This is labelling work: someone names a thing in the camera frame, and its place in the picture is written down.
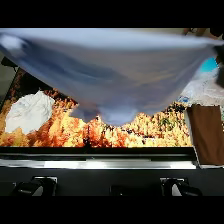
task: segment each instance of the crumpled white cloth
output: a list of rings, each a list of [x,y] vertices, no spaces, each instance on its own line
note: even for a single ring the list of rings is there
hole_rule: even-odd
[[[0,29],[0,50],[80,105],[72,116],[97,114],[110,125],[154,114],[177,99],[223,41],[114,29]]]
[[[5,132],[21,128],[24,134],[38,131],[51,118],[54,99],[38,91],[21,97],[6,116]]]

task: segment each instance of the display screen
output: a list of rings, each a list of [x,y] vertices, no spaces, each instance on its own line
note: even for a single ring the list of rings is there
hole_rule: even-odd
[[[24,134],[21,128],[5,131],[6,117],[13,103],[41,90],[55,100],[52,116],[38,130]],[[75,99],[61,94],[19,69],[2,103],[0,113],[0,146],[27,147],[173,147],[192,146],[184,110],[187,105],[173,102],[153,116],[139,113],[135,120],[120,127],[102,122],[100,116],[88,123],[70,117],[78,107]]]

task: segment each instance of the folded brown cloth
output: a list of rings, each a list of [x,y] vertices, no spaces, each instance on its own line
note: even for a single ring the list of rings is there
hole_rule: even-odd
[[[201,165],[224,165],[224,134],[219,106],[187,108],[193,144]]]

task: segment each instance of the brown cloth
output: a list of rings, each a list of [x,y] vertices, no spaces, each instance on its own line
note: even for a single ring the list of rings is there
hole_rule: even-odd
[[[224,134],[219,106],[187,108],[193,144],[201,165],[224,165]]]

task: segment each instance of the blue cloth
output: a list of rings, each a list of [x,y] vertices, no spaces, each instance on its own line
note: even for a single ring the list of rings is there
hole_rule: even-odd
[[[154,114],[180,95],[222,41],[114,29],[0,29],[0,50],[74,98],[72,116],[110,125]]]

